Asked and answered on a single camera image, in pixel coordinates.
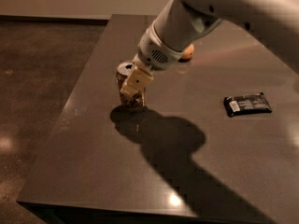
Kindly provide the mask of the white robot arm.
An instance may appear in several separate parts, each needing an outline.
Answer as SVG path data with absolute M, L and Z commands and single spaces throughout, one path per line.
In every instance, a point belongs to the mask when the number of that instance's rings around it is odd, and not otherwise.
M 222 21 L 240 26 L 299 70 L 299 0 L 170 0 L 142 35 L 121 93 L 133 97 L 143 91 L 154 70 L 169 68 Z

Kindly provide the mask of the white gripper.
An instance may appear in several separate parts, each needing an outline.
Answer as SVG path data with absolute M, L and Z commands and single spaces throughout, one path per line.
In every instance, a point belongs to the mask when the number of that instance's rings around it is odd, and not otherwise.
M 178 36 L 178 26 L 171 21 L 154 21 L 142 35 L 135 61 L 139 60 L 153 70 L 166 70 L 183 52 L 184 45 Z M 133 97 L 143 91 L 153 80 L 153 74 L 135 65 L 121 86 L 121 93 Z

